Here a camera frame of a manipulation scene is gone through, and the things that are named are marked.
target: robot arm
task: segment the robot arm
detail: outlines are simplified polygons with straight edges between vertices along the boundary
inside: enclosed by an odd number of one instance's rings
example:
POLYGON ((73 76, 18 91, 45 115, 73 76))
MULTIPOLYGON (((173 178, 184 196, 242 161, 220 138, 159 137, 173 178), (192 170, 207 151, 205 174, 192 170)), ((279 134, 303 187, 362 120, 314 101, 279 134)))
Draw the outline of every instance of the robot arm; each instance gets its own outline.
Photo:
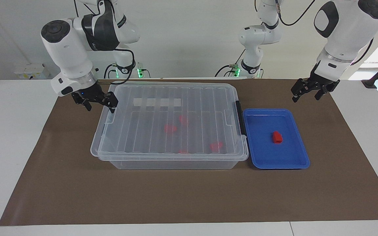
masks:
MULTIPOLYGON (((80 2, 84 4, 94 5, 97 6, 100 10, 103 9, 103 5, 100 5, 99 0, 79 0, 80 2)), ((115 19, 115 24, 117 25, 117 28, 115 29, 116 37, 120 39, 120 44, 116 47, 118 49, 127 49, 129 50, 129 47, 127 44, 132 44, 139 41, 140 34, 138 31, 137 26, 129 21, 126 16, 123 14, 122 9, 119 6, 118 0, 111 0, 111 4, 108 4, 108 7, 111 6, 113 17, 115 19)), ((82 30, 82 27, 78 24, 78 31, 81 32, 82 41, 84 44, 87 44, 87 36, 85 32, 82 30)), ((88 51, 98 51, 97 48, 87 48, 88 51)), ((116 61, 116 64, 114 66, 117 68, 117 73, 120 78, 126 77, 131 73, 132 69, 135 67, 136 63, 133 60, 132 55, 129 52, 126 51, 114 51, 114 58, 116 61)))
POLYGON ((246 54, 238 64, 240 76, 255 78, 259 71, 263 51, 259 45, 279 42, 282 30, 278 26, 279 19, 275 0, 261 0, 258 4, 258 18, 261 25, 249 26, 239 33, 239 41, 245 47, 246 54))
POLYGON ((293 101, 318 90, 319 100, 332 92, 343 72, 378 31, 378 0, 332 0, 324 4, 314 21, 317 32, 327 38, 308 79, 291 88, 293 101))
POLYGON ((88 48, 111 51, 120 43, 111 1, 97 2, 99 15, 51 21, 43 27, 41 37, 49 55, 61 70, 51 81, 55 92, 59 96, 71 94, 74 101, 88 111, 91 110, 90 102, 93 102, 109 107, 113 113, 117 98, 112 92, 103 92, 97 82, 93 63, 87 57, 88 48))

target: clear plastic storage box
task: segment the clear plastic storage box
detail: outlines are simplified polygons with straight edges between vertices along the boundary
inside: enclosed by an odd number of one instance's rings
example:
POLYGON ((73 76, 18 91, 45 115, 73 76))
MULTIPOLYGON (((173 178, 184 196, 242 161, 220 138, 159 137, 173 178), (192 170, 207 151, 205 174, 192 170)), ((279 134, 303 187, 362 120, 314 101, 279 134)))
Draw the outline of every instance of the clear plastic storage box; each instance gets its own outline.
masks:
POLYGON ((231 169, 249 156, 236 89, 228 84, 127 82, 111 85, 91 153, 118 169, 231 169))

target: red object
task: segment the red object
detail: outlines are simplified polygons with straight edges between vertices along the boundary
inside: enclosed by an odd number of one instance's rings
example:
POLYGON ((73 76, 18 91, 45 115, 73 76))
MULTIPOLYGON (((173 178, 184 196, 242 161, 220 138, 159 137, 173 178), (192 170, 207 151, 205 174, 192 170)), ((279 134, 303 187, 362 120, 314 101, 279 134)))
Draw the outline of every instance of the red object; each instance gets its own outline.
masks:
POLYGON ((164 126, 164 132, 165 133, 174 133, 177 131, 177 127, 173 125, 166 124, 164 126))
POLYGON ((184 126, 188 124, 188 118, 186 116, 183 116, 183 115, 179 116, 179 121, 184 126))
POLYGON ((282 135, 278 131, 275 131, 272 135, 272 140, 273 143, 280 144, 282 143, 282 135))
POLYGON ((216 142, 210 144, 210 149, 213 152, 220 152, 220 148, 222 148, 224 144, 222 142, 216 142))

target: white table surface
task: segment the white table surface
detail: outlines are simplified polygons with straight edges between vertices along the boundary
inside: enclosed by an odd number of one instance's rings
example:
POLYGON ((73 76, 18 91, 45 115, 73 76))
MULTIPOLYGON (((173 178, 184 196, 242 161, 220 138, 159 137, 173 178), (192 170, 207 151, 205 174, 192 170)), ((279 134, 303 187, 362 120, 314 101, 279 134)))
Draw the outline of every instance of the white table surface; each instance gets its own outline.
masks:
MULTIPOLYGON (((378 92, 342 81, 332 96, 378 175, 378 92)), ((0 218, 57 96, 48 80, 0 81, 0 218)), ((0 227, 0 235, 378 234, 378 221, 0 227)))

